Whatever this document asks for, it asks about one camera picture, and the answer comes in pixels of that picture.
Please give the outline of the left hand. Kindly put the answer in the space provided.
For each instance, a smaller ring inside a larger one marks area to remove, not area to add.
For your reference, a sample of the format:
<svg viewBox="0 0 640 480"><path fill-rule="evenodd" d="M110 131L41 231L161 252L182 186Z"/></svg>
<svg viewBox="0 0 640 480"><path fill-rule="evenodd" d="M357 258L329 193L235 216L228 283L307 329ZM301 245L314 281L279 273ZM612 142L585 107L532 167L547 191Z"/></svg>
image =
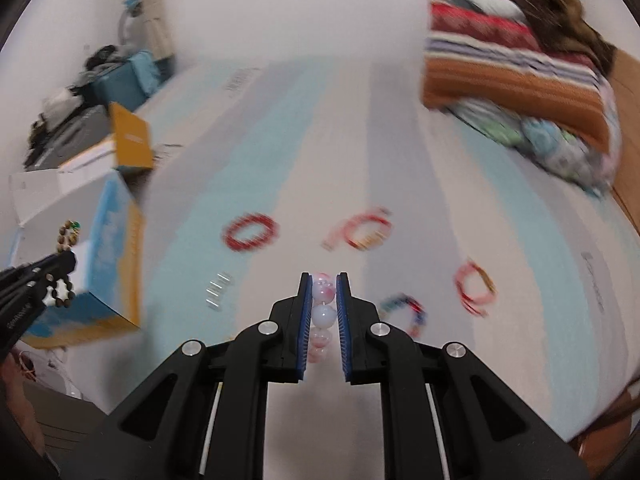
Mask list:
<svg viewBox="0 0 640 480"><path fill-rule="evenodd" d="M27 399L21 367L9 353L1 364L1 403L6 406L39 457L46 455L44 437L32 402Z"/></svg>

